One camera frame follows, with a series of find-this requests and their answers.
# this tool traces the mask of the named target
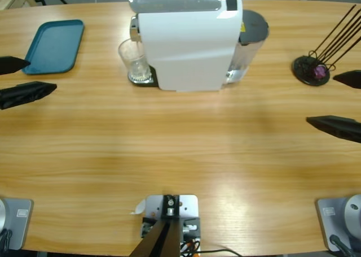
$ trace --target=black stripe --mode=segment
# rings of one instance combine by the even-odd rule
[[[227,10],[237,10],[237,0],[226,0]]]

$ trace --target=black rod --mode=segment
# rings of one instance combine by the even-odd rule
[[[346,33],[347,31],[345,31],[345,32],[343,32],[343,31],[344,31],[344,30],[349,26],[349,24],[355,19],[355,17],[358,15],[358,13],[360,13],[360,11],[361,11],[361,9],[359,9],[359,10],[355,13],[355,15],[352,16],[352,18],[347,22],[347,24],[345,24],[345,26],[341,29],[341,31],[335,36],[335,38],[333,38],[333,40],[326,46],[326,48],[325,48],[325,49],[321,52],[321,54],[319,55],[319,59],[322,59],[322,58],[323,58],[323,55],[327,54],[327,53],[335,46],[335,44],[337,43],[337,41],[336,41],[335,43],[334,43],[334,41],[337,40],[340,35],[341,35],[341,37],[345,35],[345,33]]]
[[[349,11],[346,13],[346,15],[341,19],[341,21],[332,29],[330,34],[327,35],[327,37],[321,42],[321,44],[316,48],[315,52],[321,47],[321,45],[328,39],[329,36],[336,30],[336,28],[342,23],[342,21],[350,14],[350,12],[355,8],[356,5],[353,5]]]
[[[329,68],[331,68],[332,66],[334,66],[336,64],[337,61],[339,61],[344,55],[346,55],[346,53],[348,51],[350,51],[356,44],[359,43],[359,41],[361,41],[361,36],[338,58],[336,59],[330,66]]]
[[[359,28],[360,25],[361,25],[361,21],[359,21],[358,24],[357,24],[352,30],[349,31],[349,29],[348,29],[348,30],[347,30],[348,33],[346,32],[346,35],[345,35],[345,36],[342,36],[344,39],[341,40],[341,38],[342,38],[342,37],[341,37],[341,38],[340,38],[340,40],[341,40],[340,43],[339,43],[337,46],[335,46],[335,47],[331,50],[330,53],[328,53],[327,55],[325,55],[325,56],[322,58],[321,62],[325,63],[325,62],[329,61],[330,58],[335,55],[335,53],[337,53],[339,50],[341,50],[341,48],[344,47],[345,44],[348,43],[348,42],[360,31],[360,28]]]

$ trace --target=gray lid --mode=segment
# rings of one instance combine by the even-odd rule
[[[261,14],[252,10],[243,11],[243,26],[239,35],[242,45],[264,41],[268,37],[268,24]]]

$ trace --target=yellow label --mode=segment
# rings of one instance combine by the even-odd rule
[[[242,26],[241,26],[241,32],[246,32],[246,26],[244,25],[243,22],[242,22]]]

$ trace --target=black cable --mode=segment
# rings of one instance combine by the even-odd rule
[[[236,251],[234,250],[229,250],[229,249],[219,249],[219,250],[201,250],[201,251],[197,251],[199,246],[200,246],[200,241],[193,241],[193,240],[190,240],[190,241],[187,241],[187,242],[184,242],[182,245],[187,245],[187,244],[191,244],[191,247],[195,247],[195,244],[198,242],[198,247],[196,250],[193,250],[193,251],[187,251],[187,250],[184,250],[181,252],[182,256],[184,256],[183,254],[187,254],[185,255],[186,257],[193,257],[195,254],[204,254],[204,253],[216,253],[216,252],[222,252],[222,251],[226,251],[226,252],[230,252],[230,253],[233,253],[234,255],[238,256],[238,257],[243,257],[242,255],[240,255],[239,253],[237,253]]]
[[[204,253],[215,253],[215,252],[222,252],[222,251],[227,251],[230,253],[233,253],[234,255],[238,256],[238,257],[243,257],[242,255],[240,255],[239,253],[233,251],[233,250],[229,250],[229,249],[220,249],[220,250],[201,250],[201,251],[193,251],[193,252],[182,252],[182,253],[191,253],[192,255],[194,254],[204,254]]]

